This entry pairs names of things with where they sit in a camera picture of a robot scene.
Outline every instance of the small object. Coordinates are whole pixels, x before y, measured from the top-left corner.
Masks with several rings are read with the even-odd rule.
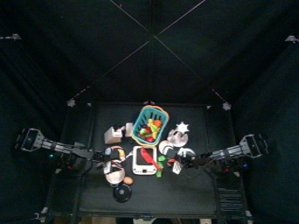
[[[146,133],[145,128],[141,128],[141,129],[140,129],[140,131],[138,131],[138,134],[140,134],[140,135],[144,135],[144,134]]]
[[[165,156],[161,155],[161,156],[157,158],[157,161],[158,161],[158,162],[162,162],[164,160],[165,160]]]
[[[156,139],[157,137],[157,131],[152,133],[152,138]]]
[[[133,184],[133,180],[129,177],[124,177],[122,180],[124,184],[126,184],[128,186],[130,186]]]
[[[160,177],[162,176],[162,172],[161,172],[161,171],[156,171],[154,176],[156,176],[157,178],[160,178]]]
[[[148,122],[146,122],[146,126],[150,127],[150,126],[153,125],[153,122],[154,122],[153,119],[149,118],[149,119],[148,119]]]
[[[130,122],[128,122],[125,124],[125,137],[130,137],[132,136],[133,126],[134,125]]]
[[[76,105],[76,101],[73,100],[73,99],[69,99],[68,101],[66,101],[66,105],[68,105],[68,107],[73,107],[74,105]]]
[[[145,140],[145,135],[137,134],[137,137]]]
[[[158,164],[154,162],[153,158],[150,157],[150,155],[148,154],[148,152],[145,151],[145,148],[141,148],[141,156],[144,158],[144,161],[148,163],[148,164],[152,164],[153,167],[156,168],[157,171],[161,170],[161,167],[158,166]]]
[[[141,148],[145,148],[148,154],[156,160],[156,148],[153,146],[134,146],[133,148],[133,159],[132,159],[132,170],[136,175],[153,175],[156,173],[154,166],[148,164],[141,156]]]
[[[124,177],[125,177],[125,170],[124,168],[117,167],[114,164],[110,165],[110,172],[108,174],[105,174],[106,177],[106,182],[110,185],[117,185]]]
[[[114,130],[113,127],[110,127],[104,134],[105,144],[120,143],[121,137],[122,137],[121,129]]]
[[[160,120],[153,120],[153,125],[154,125],[154,127],[161,128],[162,122]]]
[[[196,154],[192,149],[180,148],[177,155],[185,158],[186,156],[194,156]]]
[[[173,164],[172,164],[172,172],[174,174],[180,174],[181,169],[182,169],[181,164],[177,161],[173,161]]]
[[[166,140],[174,147],[182,147],[188,142],[188,135],[184,133],[189,131],[188,125],[189,124],[184,124],[182,122],[180,124],[176,124],[176,129],[172,129],[168,134]]]
[[[181,133],[186,132],[188,131],[188,125],[189,124],[184,124],[182,122],[180,124],[176,124],[176,131],[180,131]]]
[[[150,133],[152,133],[150,127],[145,127],[145,134],[150,134]]]
[[[129,200],[132,195],[132,189],[128,185],[118,185],[113,188],[113,198],[116,202],[124,203]]]
[[[126,154],[125,158],[129,158],[130,156],[133,156],[133,151],[130,150],[129,153]]]
[[[152,142],[154,141],[154,139],[153,139],[152,136],[148,136],[148,137],[145,138],[145,141],[146,141],[148,143],[152,143]]]
[[[149,128],[150,128],[150,131],[152,132],[156,132],[157,131],[157,127],[154,125],[152,125]]]
[[[161,163],[161,162],[157,162],[157,164],[158,164],[158,166],[160,166],[161,168],[164,168],[164,165],[162,165],[162,163]],[[162,176],[162,170],[156,171],[154,176],[156,176],[157,178],[160,178],[160,177]]]

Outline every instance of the toy food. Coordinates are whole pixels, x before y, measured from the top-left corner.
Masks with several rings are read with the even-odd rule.
[[[138,130],[137,136],[146,142],[152,143],[157,137],[161,126],[162,122],[160,120],[149,118],[146,124],[142,124],[141,129]]]
[[[157,128],[162,127],[162,122],[160,120],[153,120],[153,126]]]
[[[133,184],[133,180],[129,177],[124,177],[124,180],[122,181],[129,186]]]

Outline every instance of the black table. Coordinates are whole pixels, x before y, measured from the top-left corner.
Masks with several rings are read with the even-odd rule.
[[[162,131],[165,139],[176,124],[189,124],[188,143],[197,154],[233,146],[234,138],[229,112],[221,105],[158,105],[169,115]],[[133,103],[81,103],[69,109],[61,141],[65,144],[80,142],[96,151],[102,151],[104,133],[113,125],[133,123],[142,105]],[[120,145],[128,153],[137,145],[132,138],[122,138]],[[82,172],[62,171],[53,174],[46,202],[53,216],[114,216],[150,219],[152,217],[225,218],[242,216],[246,210],[241,178],[233,174],[216,180],[204,169],[184,169],[176,175],[169,168],[162,176],[141,176],[132,173],[132,157],[125,161],[125,175],[134,181],[132,197],[128,202],[117,203],[112,196],[102,169],[89,167]],[[238,211],[222,212],[220,209],[218,189],[232,189],[241,194]]]

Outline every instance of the teal basket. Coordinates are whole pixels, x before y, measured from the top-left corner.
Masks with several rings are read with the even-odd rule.
[[[156,139],[152,143],[146,142],[142,138],[137,136],[138,131],[142,128],[142,125],[146,124],[148,122],[148,119],[160,120],[162,122],[162,126],[157,133]],[[134,122],[133,133],[132,133],[132,138],[134,139],[134,141],[142,146],[156,146],[158,144],[168,120],[169,120],[169,116],[160,107],[144,106]]]

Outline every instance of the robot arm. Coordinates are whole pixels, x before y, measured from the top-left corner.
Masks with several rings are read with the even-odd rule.
[[[224,150],[216,150],[200,155],[178,155],[178,153],[176,153],[173,159],[184,168],[198,168],[209,164],[210,161],[228,162],[232,159],[242,157],[258,158],[264,154],[268,154],[266,142],[260,135],[250,134],[241,138],[238,145],[228,147]]]
[[[18,135],[16,139],[17,150],[22,151],[36,151],[40,148],[44,148],[50,151],[57,151],[62,154],[72,154],[78,158],[84,158],[88,161],[93,162],[105,162],[104,154],[98,151],[93,151],[84,146],[69,145],[64,143],[57,143],[49,139],[46,139],[42,133],[37,129],[24,129],[22,133]]]

